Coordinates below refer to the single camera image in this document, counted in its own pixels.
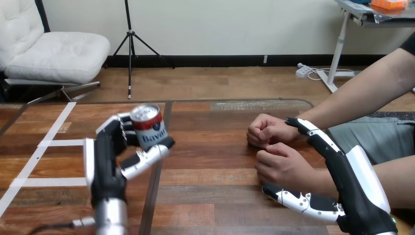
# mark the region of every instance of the human hand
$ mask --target human hand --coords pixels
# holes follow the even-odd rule
[[[314,169],[295,149],[283,143],[268,145],[256,155],[255,169],[263,182],[305,193],[316,192],[324,182],[320,171]]]
[[[265,149],[270,144],[289,143],[299,135],[298,129],[285,124],[284,120],[260,114],[248,127],[247,140],[251,145]]]

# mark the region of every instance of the metal table frame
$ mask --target metal table frame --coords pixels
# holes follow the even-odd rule
[[[353,20],[355,23],[363,27],[415,27],[415,21],[375,23],[369,20],[370,17],[368,18],[368,16],[373,15],[373,12],[370,8],[361,4],[353,3],[349,0],[335,1],[340,6],[341,12],[344,15],[342,30],[340,31],[340,36],[337,40],[337,45],[334,51],[334,56],[331,62],[328,76],[322,70],[317,71],[317,74],[322,79],[323,83],[332,93],[337,90],[336,85],[334,85],[333,83],[335,77],[354,77],[355,75],[360,73],[360,71],[337,72],[337,66],[339,64],[340,55],[342,54],[343,46],[345,44],[346,30],[349,20]]]

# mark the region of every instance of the tripod leg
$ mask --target tripod leg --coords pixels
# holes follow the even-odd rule
[[[154,52],[158,57],[162,57],[162,59],[166,62],[166,64],[171,67],[172,69],[174,69],[175,67],[173,65],[171,65],[169,63],[168,60],[166,60],[166,58],[164,58],[163,56],[161,56],[160,54],[157,53],[157,51],[155,51],[154,49],[151,48],[151,46],[149,46],[147,43],[145,43],[145,41],[143,41],[139,36],[137,36],[137,34],[134,34],[134,36],[140,40],[140,42],[142,42],[146,47],[148,47],[152,52]]]
[[[134,38],[131,38],[131,52],[133,53],[133,65],[136,64],[136,51],[134,50]]]
[[[157,53],[157,51],[155,51],[154,49],[151,48],[151,46],[149,46],[147,43],[145,43],[145,41],[143,41],[139,36],[137,36],[137,34],[134,34],[134,36],[140,40],[140,42],[142,42],[146,47],[148,47],[152,52],[154,52],[154,54],[160,56],[160,54]]]
[[[130,57],[130,64],[128,66],[128,98],[131,99],[131,42],[133,38],[130,35],[130,43],[128,46],[128,52]]]
[[[127,38],[128,38],[128,34],[127,34],[127,36],[125,36],[124,40],[122,40],[122,43],[118,46],[118,48],[115,51],[114,55],[116,55],[118,53],[118,51],[121,49],[122,45],[124,44],[125,40],[127,40]]]

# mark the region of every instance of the white wall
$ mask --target white wall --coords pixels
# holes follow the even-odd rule
[[[123,0],[43,0],[52,31],[127,31]],[[343,17],[334,0],[129,0],[133,30],[164,55],[333,54]],[[350,22],[344,53],[387,54],[412,29]],[[138,40],[137,54],[152,54]],[[125,45],[119,54],[128,54]]]

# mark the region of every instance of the orange box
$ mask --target orange box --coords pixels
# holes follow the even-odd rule
[[[388,10],[400,9],[408,7],[408,0],[372,0],[370,3],[373,6],[382,7]]]

